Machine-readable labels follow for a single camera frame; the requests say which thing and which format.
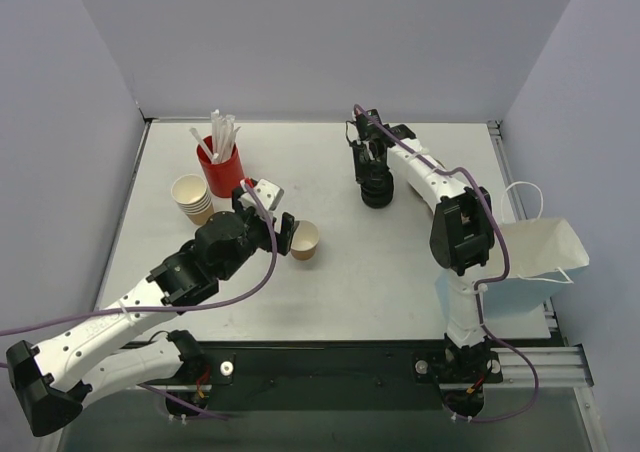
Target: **beige cup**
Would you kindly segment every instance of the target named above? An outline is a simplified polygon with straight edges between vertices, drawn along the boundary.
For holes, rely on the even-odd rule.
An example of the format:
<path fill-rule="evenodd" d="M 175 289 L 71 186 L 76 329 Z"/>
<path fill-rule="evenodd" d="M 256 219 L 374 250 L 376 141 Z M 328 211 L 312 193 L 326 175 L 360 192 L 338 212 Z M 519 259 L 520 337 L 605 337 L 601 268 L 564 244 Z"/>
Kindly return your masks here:
<path fill-rule="evenodd" d="M 293 234 L 291 255 L 297 260 L 309 260 L 316 253 L 319 240 L 318 228 L 308 220 L 301 220 L 295 234 Z"/>
<path fill-rule="evenodd" d="M 213 215 L 207 183 L 199 175 L 183 175 L 176 180 L 171 186 L 171 197 L 196 225 L 204 225 Z"/>

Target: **white bag handle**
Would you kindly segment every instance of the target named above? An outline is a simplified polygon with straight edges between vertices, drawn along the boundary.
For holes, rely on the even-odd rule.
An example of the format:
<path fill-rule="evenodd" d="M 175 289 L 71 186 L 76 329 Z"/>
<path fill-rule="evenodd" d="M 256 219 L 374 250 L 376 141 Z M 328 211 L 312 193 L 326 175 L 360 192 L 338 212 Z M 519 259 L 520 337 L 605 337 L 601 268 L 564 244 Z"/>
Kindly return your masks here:
<path fill-rule="evenodd" d="M 511 190 L 516 185 L 530 185 L 531 187 L 535 187 L 535 189 L 540 193 L 540 211 L 538 212 L 538 216 L 535 218 L 535 220 L 538 220 L 542 216 L 542 210 L 544 209 L 544 196 L 542 195 L 542 190 L 540 190 L 540 187 L 538 187 L 533 182 L 516 180 L 515 182 L 512 182 L 511 184 L 509 184 L 509 186 L 506 189 L 504 189 L 504 192 L 502 193 L 502 197 L 500 198 L 500 215 L 502 217 L 502 223 L 504 224 L 504 198 L 506 197 L 507 192 L 509 192 L 509 190 Z"/>
<path fill-rule="evenodd" d="M 560 271 L 560 273 L 564 275 L 564 278 L 567 280 L 546 279 L 544 277 L 522 277 L 521 275 L 518 275 L 518 278 L 522 280 L 539 280 L 540 282 L 552 282 L 554 284 L 573 284 L 573 280 L 571 280 L 571 277 L 569 277 L 564 270 L 562 270 L 560 267 L 557 267 L 556 270 Z"/>

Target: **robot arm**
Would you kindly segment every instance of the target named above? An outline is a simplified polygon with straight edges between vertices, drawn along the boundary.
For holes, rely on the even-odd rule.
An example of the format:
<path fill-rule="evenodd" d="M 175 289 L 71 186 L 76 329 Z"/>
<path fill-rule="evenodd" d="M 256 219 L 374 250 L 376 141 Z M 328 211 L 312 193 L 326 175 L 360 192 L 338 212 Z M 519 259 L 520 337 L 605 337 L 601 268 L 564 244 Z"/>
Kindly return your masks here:
<path fill-rule="evenodd" d="M 384 207 L 393 198 L 393 171 L 406 179 L 434 213 L 429 245 L 436 262 L 449 271 L 447 337 L 458 347 L 472 347 L 485 336 L 478 320 L 473 282 L 484 277 L 482 267 L 494 245 L 491 224 L 475 192 L 451 176 L 433 169 L 397 145 L 370 123 L 367 116 L 382 124 L 377 110 L 355 118 L 358 140 L 349 141 L 354 153 L 356 181 L 361 196 L 370 207 Z M 438 160 L 422 146 L 406 126 L 385 128 L 429 162 Z M 489 194 L 481 189 L 491 204 Z"/>
<path fill-rule="evenodd" d="M 254 191 L 270 220 L 283 191 L 266 180 Z M 195 380 L 207 364 L 197 341 L 174 331 L 146 347 L 113 354 L 128 342 L 183 311 L 145 311 L 140 307 L 195 306 L 218 292 L 258 248 L 271 251 L 267 224 L 241 187 L 232 197 L 234 212 L 218 212 L 193 240 L 167 257 L 150 275 L 106 307 L 121 313 L 90 318 L 38 344 L 18 342 L 7 351 L 11 385 L 37 437 L 74 420 L 83 408 L 126 387 L 180 376 Z M 286 212 L 276 234 L 277 252 L 289 252 L 295 221 Z"/>

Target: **red container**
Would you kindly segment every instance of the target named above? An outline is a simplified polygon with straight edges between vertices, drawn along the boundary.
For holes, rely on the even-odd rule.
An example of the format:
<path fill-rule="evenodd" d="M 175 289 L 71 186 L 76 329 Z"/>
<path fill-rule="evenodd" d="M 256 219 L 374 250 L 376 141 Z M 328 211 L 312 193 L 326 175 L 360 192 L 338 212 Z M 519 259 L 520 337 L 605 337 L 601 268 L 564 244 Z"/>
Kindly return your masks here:
<path fill-rule="evenodd" d="M 204 143 L 207 144 L 208 147 L 211 147 L 212 141 L 211 136 L 205 137 L 204 139 Z M 244 172 L 242 171 L 240 156 L 238 155 L 238 147 L 233 146 L 231 158 L 222 164 L 212 164 L 200 146 L 196 149 L 196 153 L 198 154 L 202 171 L 213 195 L 225 199 L 231 197 L 231 191 L 240 185 L 240 181 L 244 179 Z"/>

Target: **tabletop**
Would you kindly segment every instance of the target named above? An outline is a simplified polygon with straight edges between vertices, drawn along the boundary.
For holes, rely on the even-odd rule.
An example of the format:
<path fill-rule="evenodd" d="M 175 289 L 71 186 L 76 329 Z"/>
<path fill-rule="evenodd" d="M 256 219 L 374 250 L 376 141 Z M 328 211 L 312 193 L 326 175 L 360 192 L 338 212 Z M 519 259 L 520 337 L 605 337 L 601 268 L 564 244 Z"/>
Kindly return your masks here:
<path fill-rule="evenodd" d="M 184 314 L 141 340 L 174 329 L 207 341 L 442 339 L 446 322 L 435 291 L 442 269 L 429 250 L 431 214 L 411 187 L 396 178 L 389 206 L 365 206 L 344 122 L 240 125 L 245 175 L 285 190 L 277 216 L 287 211 L 314 222 L 320 230 L 317 253 L 307 262 L 278 256 L 271 280 L 252 298 Z M 464 165 L 499 203 L 505 185 L 484 124 L 407 125 L 434 157 L 448 168 Z M 151 124 L 98 307 L 120 298 L 193 238 L 196 226 L 169 192 L 181 175 L 202 175 L 190 127 L 202 136 L 211 132 L 209 122 Z M 213 197 L 213 204 L 217 211 L 231 210 L 230 199 Z M 506 220 L 514 220 L 511 210 Z M 257 251 L 210 300 L 246 292 L 262 279 L 269 261 L 269 254 Z M 549 337 L 542 307 L 487 324 L 504 338 Z"/>

